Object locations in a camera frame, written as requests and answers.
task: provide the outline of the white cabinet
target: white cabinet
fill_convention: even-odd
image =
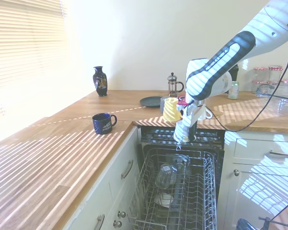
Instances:
[[[65,230],[109,230],[113,228],[115,215],[118,221],[118,211],[127,212],[126,201],[131,200],[139,175],[137,143],[137,128],[133,128],[66,223]],[[124,228],[120,229],[127,230],[128,218],[123,221]]]
[[[260,229],[288,205],[288,135],[226,133],[217,204],[217,229],[235,230],[242,218]]]

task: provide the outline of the yellow cup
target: yellow cup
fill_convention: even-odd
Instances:
[[[176,109],[178,99],[170,97],[164,101],[163,119],[166,121],[174,122],[181,119],[180,111]]]

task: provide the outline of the dark blue mug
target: dark blue mug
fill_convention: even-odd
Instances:
[[[112,124],[111,117],[115,118],[114,124]],[[92,117],[94,129],[97,134],[107,134],[112,131],[112,127],[117,123],[117,117],[108,113],[96,114]]]

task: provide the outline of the butcher block countertop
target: butcher block countertop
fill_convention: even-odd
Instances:
[[[71,217],[133,125],[174,127],[159,108],[140,99],[166,91],[109,91],[89,94],[66,109],[0,142],[0,230],[59,230]],[[207,106],[228,129],[247,125],[263,106],[250,92],[238,100],[212,97]],[[114,114],[118,123],[97,135],[92,115]],[[223,129],[213,118],[199,128]],[[265,110],[247,130],[288,133],[288,117]]]

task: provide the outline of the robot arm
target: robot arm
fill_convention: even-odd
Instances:
[[[228,70],[244,59],[270,52],[287,41],[288,0],[271,0],[210,60],[191,60],[186,74],[186,102],[189,106],[184,111],[183,120],[176,125],[175,140],[189,141],[186,130],[205,113],[205,99],[229,90],[231,75]]]

